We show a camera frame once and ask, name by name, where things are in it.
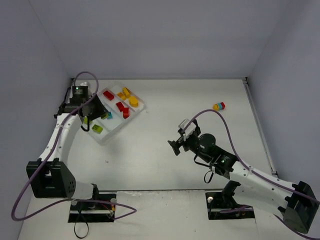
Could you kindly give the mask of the long green lego brick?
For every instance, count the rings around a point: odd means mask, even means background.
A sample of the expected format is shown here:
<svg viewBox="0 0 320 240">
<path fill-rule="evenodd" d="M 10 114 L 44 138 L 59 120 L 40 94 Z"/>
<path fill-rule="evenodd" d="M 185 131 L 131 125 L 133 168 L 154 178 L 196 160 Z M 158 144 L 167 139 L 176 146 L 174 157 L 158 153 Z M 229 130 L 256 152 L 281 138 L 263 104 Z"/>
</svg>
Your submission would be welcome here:
<svg viewBox="0 0 320 240">
<path fill-rule="evenodd" d="M 92 120 L 88 120 L 88 117 L 85 116 L 85 117 L 83 118 L 83 125 L 87 125 L 88 122 L 89 122 L 89 125 L 91 125 L 93 121 L 92 121 Z"/>
</svg>

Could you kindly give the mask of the small blue lego brick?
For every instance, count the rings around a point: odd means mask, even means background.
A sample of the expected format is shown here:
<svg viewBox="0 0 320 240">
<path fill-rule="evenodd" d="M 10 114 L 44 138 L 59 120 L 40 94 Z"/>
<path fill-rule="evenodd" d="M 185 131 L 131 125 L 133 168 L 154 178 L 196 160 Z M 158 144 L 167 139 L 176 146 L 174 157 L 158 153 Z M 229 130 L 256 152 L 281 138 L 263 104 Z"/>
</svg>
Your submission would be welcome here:
<svg viewBox="0 0 320 240">
<path fill-rule="evenodd" d="M 100 118 L 102 120 L 104 119 L 111 119 L 113 116 L 112 116 L 112 113 L 111 112 L 106 112 L 105 114 L 103 114 Z"/>
</svg>

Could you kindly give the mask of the red flower lego brick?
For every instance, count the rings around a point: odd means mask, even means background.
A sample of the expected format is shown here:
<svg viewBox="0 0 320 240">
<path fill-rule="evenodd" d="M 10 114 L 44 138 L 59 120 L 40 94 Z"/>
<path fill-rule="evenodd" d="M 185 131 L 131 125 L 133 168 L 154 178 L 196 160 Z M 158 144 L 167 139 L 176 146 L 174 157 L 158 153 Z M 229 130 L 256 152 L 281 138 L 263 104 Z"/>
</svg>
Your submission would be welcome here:
<svg viewBox="0 0 320 240">
<path fill-rule="evenodd" d="M 109 101 L 112 101 L 115 98 L 115 96 L 108 90 L 103 92 L 103 96 L 107 98 Z"/>
</svg>

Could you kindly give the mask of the red curved lego brick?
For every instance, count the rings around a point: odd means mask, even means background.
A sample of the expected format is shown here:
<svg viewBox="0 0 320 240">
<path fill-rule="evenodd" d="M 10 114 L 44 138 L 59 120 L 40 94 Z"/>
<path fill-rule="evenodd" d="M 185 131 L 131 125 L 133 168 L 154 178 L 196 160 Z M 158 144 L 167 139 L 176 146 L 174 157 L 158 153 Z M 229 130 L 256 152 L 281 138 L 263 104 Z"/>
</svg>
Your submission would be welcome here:
<svg viewBox="0 0 320 240">
<path fill-rule="evenodd" d="M 115 105 L 117 106 L 117 108 L 118 108 L 118 110 L 119 110 L 120 112 L 123 112 L 123 111 L 124 111 L 125 106 L 123 105 L 122 102 L 117 102 Z"/>
</svg>

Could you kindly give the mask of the yellow blue red lego stack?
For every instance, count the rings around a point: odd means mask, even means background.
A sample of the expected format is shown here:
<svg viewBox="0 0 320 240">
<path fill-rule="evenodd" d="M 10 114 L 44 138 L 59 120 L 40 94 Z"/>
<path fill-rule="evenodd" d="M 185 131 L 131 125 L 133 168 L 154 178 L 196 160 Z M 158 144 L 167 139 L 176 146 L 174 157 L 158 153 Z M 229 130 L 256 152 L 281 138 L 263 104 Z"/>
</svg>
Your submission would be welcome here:
<svg viewBox="0 0 320 240">
<path fill-rule="evenodd" d="M 226 105 L 224 104 L 224 102 L 218 102 L 212 106 L 212 109 L 215 111 L 223 111 L 225 108 Z"/>
</svg>

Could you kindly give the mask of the long yellow lego brick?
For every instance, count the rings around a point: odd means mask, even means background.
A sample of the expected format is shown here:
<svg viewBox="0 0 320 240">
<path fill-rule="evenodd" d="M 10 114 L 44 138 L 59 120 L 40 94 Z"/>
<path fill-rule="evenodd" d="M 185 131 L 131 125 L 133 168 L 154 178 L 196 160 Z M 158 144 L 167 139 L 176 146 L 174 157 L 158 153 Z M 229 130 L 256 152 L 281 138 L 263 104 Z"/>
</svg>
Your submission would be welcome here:
<svg viewBox="0 0 320 240">
<path fill-rule="evenodd" d="M 122 93 L 127 99 L 131 96 L 130 91 L 126 87 L 122 89 Z"/>
</svg>

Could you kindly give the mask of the yellow curved lego brick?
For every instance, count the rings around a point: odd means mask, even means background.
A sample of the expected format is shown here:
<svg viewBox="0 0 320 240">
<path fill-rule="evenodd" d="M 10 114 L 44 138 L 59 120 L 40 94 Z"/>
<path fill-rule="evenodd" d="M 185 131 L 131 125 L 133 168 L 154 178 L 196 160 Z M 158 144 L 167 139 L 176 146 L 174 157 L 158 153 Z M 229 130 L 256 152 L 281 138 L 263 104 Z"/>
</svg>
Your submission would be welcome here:
<svg viewBox="0 0 320 240">
<path fill-rule="evenodd" d="M 134 107 L 137 108 L 139 106 L 139 101 L 135 96 L 130 96 L 128 98 L 129 104 Z"/>
</svg>

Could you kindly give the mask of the yellow square lego brick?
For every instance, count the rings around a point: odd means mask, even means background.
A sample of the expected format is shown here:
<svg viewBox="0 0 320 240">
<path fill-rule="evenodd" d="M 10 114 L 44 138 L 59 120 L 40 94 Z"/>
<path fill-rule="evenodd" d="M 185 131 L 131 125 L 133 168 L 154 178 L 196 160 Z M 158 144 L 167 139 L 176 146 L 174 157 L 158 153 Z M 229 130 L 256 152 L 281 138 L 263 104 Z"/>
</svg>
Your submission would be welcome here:
<svg viewBox="0 0 320 240">
<path fill-rule="evenodd" d="M 123 101 L 125 101 L 127 98 L 126 98 L 126 96 L 122 93 L 122 92 L 118 92 L 117 93 L 117 96 L 119 97 L 119 98 L 121 98 Z"/>
</svg>

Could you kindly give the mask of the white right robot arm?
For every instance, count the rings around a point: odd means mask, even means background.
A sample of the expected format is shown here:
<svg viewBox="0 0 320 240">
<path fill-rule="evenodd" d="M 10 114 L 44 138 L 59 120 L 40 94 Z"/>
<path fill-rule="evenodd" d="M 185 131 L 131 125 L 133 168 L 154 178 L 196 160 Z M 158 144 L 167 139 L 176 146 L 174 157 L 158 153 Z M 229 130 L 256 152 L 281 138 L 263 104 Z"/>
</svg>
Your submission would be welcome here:
<svg viewBox="0 0 320 240">
<path fill-rule="evenodd" d="M 217 146 L 214 135 L 201 133 L 196 120 L 185 119 L 178 127 L 180 137 L 168 141 L 174 154 L 179 155 L 180 149 L 191 151 L 202 166 L 228 179 L 221 191 L 227 212 L 249 206 L 275 215 L 300 234 L 309 232 L 319 209 L 309 184 L 285 181 L 241 162 Z"/>
</svg>

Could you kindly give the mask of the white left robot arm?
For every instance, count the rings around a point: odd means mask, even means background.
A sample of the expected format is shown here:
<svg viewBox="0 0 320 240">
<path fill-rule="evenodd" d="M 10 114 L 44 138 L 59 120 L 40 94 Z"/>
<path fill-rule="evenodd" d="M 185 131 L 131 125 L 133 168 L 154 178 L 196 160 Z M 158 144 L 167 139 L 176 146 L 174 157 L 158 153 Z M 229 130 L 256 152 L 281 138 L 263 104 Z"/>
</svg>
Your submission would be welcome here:
<svg viewBox="0 0 320 240">
<path fill-rule="evenodd" d="M 77 181 L 68 168 L 68 157 L 78 130 L 89 132 L 95 119 L 108 110 L 88 86 L 75 85 L 72 96 L 55 115 L 56 127 L 43 153 L 26 166 L 33 191 L 38 199 L 93 199 L 98 193 L 94 183 Z"/>
</svg>

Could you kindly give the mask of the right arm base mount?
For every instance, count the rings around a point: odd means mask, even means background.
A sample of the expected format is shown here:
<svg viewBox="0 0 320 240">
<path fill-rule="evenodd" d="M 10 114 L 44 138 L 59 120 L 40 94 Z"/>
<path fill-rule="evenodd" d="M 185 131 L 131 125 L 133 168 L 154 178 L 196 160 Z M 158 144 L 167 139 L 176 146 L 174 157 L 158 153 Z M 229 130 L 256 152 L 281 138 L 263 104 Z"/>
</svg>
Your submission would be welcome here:
<svg viewBox="0 0 320 240">
<path fill-rule="evenodd" d="M 205 198 L 207 206 L 207 217 L 210 221 L 244 220 L 255 218 L 255 213 L 251 206 L 239 209 L 243 205 L 237 204 L 234 200 L 224 201 L 221 192 L 206 192 Z"/>
</svg>

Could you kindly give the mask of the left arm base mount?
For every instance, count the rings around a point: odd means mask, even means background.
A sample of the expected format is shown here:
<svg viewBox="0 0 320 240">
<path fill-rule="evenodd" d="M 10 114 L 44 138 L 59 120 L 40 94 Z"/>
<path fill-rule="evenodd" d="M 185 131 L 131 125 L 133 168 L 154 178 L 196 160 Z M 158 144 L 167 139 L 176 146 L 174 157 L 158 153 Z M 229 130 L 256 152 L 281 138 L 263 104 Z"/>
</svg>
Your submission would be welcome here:
<svg viewBox="0 0 320 240">
<path fill-rule="evenodd" d="M 101 202 L 72 201 L 69 208 L 69 223 L 113 223 L 117 202 L 116 193 L 100 193 Z"/>
</svg>

